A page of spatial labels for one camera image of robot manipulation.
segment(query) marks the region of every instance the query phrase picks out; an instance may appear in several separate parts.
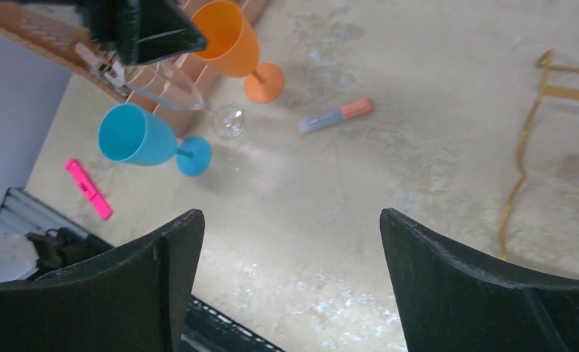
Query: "white wall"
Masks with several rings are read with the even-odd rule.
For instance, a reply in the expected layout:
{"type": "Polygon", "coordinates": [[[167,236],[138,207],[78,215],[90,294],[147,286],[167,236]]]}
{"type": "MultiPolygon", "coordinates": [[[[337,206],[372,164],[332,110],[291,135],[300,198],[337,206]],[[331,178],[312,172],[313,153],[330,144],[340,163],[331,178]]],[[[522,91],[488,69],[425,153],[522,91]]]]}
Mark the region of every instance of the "white wall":
{"type": "Polygon", "coordinates": [[[70,76],[0,37],[0,201],[26,185],[70,76]]]}

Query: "pink highlighter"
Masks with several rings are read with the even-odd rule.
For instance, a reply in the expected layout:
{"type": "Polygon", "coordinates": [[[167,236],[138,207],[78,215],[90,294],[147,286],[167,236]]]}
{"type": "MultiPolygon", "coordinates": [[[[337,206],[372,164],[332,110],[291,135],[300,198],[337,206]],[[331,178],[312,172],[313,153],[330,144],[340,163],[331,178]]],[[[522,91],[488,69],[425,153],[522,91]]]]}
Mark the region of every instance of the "pink highlighter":
{"type": "Polygon", "coordinates": [[[69,159],[65,163],[65,170],[69,171],[73,179],[76,181],[78,188],[82,192],[82,194],[88,199],[90,204],[95,207],[97,214],[101,217],[102,220],[107,220],[114,212],[110,207],[110,204],[106,201],[105,198],[99,193],[97,187],[90,179],[90,176],[84,169],[84,167],[80,164],[79,160],[77,159],[69,159]]]}

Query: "marker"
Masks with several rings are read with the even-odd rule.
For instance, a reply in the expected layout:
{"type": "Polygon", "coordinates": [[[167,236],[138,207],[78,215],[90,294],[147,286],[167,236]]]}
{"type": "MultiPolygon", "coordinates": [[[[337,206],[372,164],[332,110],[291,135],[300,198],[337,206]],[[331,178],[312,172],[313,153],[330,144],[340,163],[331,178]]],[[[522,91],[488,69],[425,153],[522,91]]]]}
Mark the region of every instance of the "marker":
{"type": "Polygon", "coordinates": [[[90,179],[90,176],[86,172],[86,169],[80,164],[77,159],[69,159],[65,164],[65,170],[69,171],[71,176],[77,182],[77,187],[82,192],[82,194],[88,199],[90,204],[94,207],[102,220],[109,219],[112,216],[112,208],[110,204],[103,198],[103,195],[99,193],[99,190],[95,184],[90,179]]]}
{"type": "Polygon", "coordinates": [[[367,114],[371,112],[371,110],[371,100],[360,99],[341,106],[339,109],[326,111],[323,114],[304,119],[298,123],[298,128],[302,134],[309,133],[344,120],[367,114]]]}

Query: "orange marker cap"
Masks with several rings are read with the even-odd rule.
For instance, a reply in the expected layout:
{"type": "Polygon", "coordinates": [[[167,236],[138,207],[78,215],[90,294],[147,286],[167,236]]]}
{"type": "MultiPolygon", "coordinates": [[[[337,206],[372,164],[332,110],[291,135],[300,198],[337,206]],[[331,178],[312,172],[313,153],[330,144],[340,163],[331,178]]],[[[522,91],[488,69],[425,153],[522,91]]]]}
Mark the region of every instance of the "orange marker cap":
{"type": "Polygon", "coordinates": [[[353,103],[341,106],[341,114],[345,120],[371,112],[371,100],[359,99],[353,103]]]}

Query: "wine glass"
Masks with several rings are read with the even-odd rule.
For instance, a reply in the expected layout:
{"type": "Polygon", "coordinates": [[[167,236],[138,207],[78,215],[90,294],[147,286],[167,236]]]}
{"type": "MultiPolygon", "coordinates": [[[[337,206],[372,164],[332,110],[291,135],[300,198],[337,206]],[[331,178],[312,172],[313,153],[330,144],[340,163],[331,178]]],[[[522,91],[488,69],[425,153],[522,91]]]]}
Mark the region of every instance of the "wine glass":
{"type": "Polygon", "coordinates": [[[125,68],[124,83],[133,91],[177,110],[200,110],[210,114],[214,132],[222,139],[233,139],[244,130],[244,110],[226,104],[213,110],[203,99],[196,84],[170,59],[151,65],[125,68]]]}
{"type": "Polygon", "coordinates": [[[255,103],[269,103],[280,95],[285,75],[275,64],[259,64],[257,35],[239,6],[212,1],[196,11],[192,23],[207,38],[207,48],[193,55],[226,76],[246,77],[246,96],[255,103]]]}
{"type": "Polygon", "coordinates": [[[135,104],[120,104],[103,117],[97,143],[101,154],[120,163],[154,166],[177,155],[177,167],[196,177],[211,163],[211,145],[200,136],[178,145],[177,137],[162,118],[135,104]]]}

